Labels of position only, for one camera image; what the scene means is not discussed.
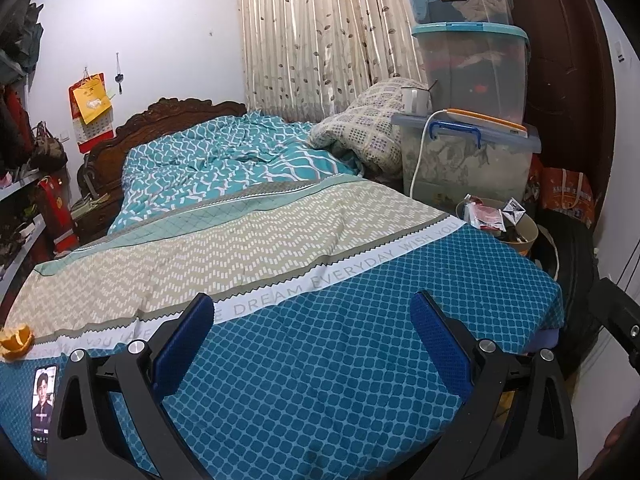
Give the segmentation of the person's right hand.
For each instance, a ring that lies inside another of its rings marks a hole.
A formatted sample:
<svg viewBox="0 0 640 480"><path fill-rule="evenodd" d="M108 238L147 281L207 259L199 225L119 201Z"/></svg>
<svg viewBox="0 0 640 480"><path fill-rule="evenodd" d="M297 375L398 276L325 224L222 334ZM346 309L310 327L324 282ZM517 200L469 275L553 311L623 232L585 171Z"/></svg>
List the person's right hand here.
<svg viewBox="0 0 640 480"><path fill-rule="evenodd" d="M604 441L603 448L581 479L639 478L639 412L618 422Z"/></svg>

